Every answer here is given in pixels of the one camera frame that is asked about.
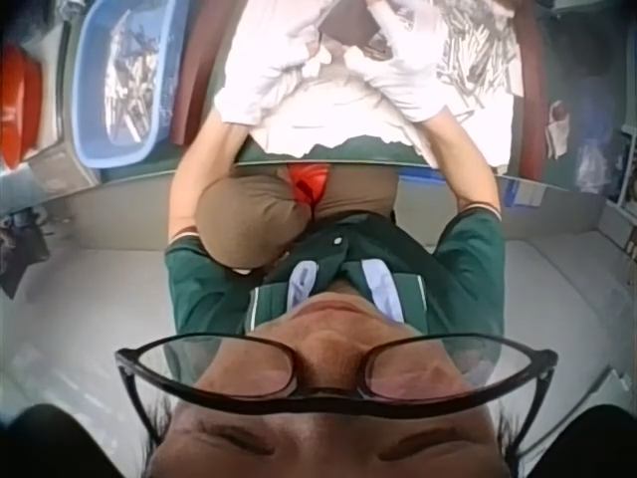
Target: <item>green shirt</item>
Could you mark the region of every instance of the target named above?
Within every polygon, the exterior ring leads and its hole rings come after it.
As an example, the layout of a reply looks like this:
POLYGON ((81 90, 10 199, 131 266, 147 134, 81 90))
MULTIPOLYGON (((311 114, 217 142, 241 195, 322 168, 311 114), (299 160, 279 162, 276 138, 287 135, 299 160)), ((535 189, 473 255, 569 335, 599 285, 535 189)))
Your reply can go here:
POLYGON ((166 251, 177 333, 244 334, 279 317, 291 306, 300 264, 317 265, 310 295, 345 279, 377 306, 365 266, 386 266, 403 322, 424 335, 504 332, 502 226, 477 208, 451 221, 433 254, 383 217, 332 220, 306 234, 266 277, 221 266, 197 237, 178 239, 166 251))

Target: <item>red object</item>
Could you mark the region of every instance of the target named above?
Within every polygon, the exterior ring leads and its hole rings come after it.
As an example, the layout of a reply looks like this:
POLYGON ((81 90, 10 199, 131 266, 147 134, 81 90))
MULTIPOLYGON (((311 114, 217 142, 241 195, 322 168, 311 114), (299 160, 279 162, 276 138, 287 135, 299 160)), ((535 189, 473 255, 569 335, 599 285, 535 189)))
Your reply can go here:
POLYGON ((548 99, 545 84, 544 44, 535 19, 533 0, 523 0, 514 17, 522 54, 525 84, 520 177, 542 181, 547 157, 548 99))
POLYGON ((325 194, 329 165, 321 162, 289 164, 288 171, 297 202, 309 204, 314 209, 325 194))
POLYGON ((206 105, 210 74, 230 23, 235 0, 200 0, 194 27, 184 50, 170 139, 189 146, 195 140, 206 105))
POLYGON ((42 108, 42 70, 18 47, 2 49, 2 157, 15 169, 36 145, 42 108))

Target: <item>black eyeglass frame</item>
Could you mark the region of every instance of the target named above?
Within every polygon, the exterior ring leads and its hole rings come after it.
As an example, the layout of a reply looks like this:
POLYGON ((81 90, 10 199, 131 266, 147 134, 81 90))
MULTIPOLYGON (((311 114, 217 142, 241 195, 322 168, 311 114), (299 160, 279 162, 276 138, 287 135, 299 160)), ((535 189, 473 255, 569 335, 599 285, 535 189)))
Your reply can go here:
POLYGON ((340 390, 325 388, 305 388, 299 381, 301 363, 297 353, 274 341, 246 336, 224 334, 188 334, 174 336, 153 342, 139 349, 122 349, 115 353, 115 360, 128 397, 141 422, 147 429, 151 439, 158 444, 161 440, 137 392, 135 378, 139 377, 156 388, 181 400, 204 408, 234 413, 238 415, 270 415, 278 413, 335 413, 352 416, 372 416, 396 420, 432 418, 435 416, 459 413, 468 409, 483 406, 491 401, 521 388, 536 379, 535 394, 527 419, 523 423, 512 448, 516 449, 524 441, 531 425, 546 398, 553 379, 558 355, 554 351, 536 351, 523 344, 508 339, 483 334, 452 334, 440 336, 422 336, 391 342, 370 350, 360 361, 356 371, 357 389, 340 390), (255 397, 236 397, 219 393, 198 390, 183 383, 162 376, 139 359, 155 348, 183 339, 197 338, 239 339, 273 346, 284 352, 290 359, 292 369, 288 384, 280 391, 255 397), (498 383, 488 385, 481 390, 455 395, 444 400, 395 400, 387 401, 386 397, 374 393, 367 385, 366 371, 369 363, 387 349, 414 342, 444 341, 449 339, 483 339, 500 343, 512 348, 530 359, 530 364, 523 370, 498 383))

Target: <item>hand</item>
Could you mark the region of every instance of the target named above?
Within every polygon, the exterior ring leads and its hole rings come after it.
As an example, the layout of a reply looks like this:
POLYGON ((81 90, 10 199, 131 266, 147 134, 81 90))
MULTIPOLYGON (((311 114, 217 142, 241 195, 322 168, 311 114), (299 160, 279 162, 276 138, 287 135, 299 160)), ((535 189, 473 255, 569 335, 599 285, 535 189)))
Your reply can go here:
POLYGON ((446 104, 436 74, 448 34, 440 11, 429 4, 419 6, 409 31, 385 0, 367 0, 367 4, 393 58, 377 62, 353 47, 345 52, 347 67, 380 90, 412 122, 434 117, 446 104))
POLYGON ((226 67, 225 87, 215 97, 215 109, 223 122, 259 124, 304 78, 319 74, 320 62, 331 56, 319 45, 316 22, 322 11, 300 19, 287 32, 276 31, 255 38, 250 48, 232 51, 226 67))

